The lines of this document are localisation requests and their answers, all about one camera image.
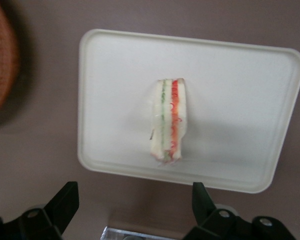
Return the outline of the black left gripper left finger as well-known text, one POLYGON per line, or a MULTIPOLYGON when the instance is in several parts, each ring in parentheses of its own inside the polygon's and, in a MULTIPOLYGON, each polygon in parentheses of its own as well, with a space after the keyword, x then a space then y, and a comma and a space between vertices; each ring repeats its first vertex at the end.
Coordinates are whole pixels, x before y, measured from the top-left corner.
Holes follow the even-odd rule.
POLYGON ((0 240, 61 240, 79 209, 76 181, 67 182, 43 207, 33 207, 9 222, 0 217, 0 240))

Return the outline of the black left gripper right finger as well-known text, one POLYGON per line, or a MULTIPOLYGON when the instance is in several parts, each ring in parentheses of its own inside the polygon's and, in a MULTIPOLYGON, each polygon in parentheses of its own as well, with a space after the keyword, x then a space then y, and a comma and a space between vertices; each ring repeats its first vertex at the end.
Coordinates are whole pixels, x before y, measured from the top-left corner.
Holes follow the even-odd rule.
POLYGON ((257 216, 252 222, 231 210, 218 208, 201 182, 192 184, 192 212, 197 225, 184 240, 294 240, 295 237, 278 219, 257 216))

